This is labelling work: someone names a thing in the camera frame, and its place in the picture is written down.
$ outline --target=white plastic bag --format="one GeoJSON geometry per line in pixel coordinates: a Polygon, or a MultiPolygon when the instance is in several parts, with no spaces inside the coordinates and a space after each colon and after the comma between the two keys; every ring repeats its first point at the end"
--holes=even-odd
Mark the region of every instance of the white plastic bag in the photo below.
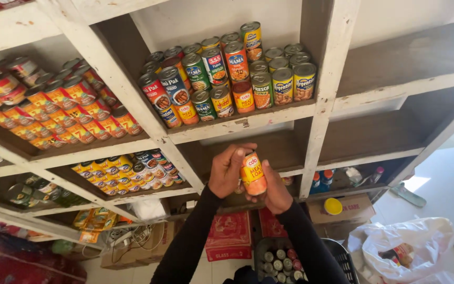
{"type": "Polygon", "coordinates": [[[448,219],[424,218],[388,226],[360,226],[350,233],[348,250],[355,268],[370,283],[409,284],[439,272],[439,263],[453,243],[454,229],[448,219]],[[378,255],[403,242],[414,248],[409,268],[397,267],[378,255]]]}
{"type": "Polygon", "coordinates": [[[454,284],[454,274],[447,271],[441,271],[411,284],[454,284]]]}

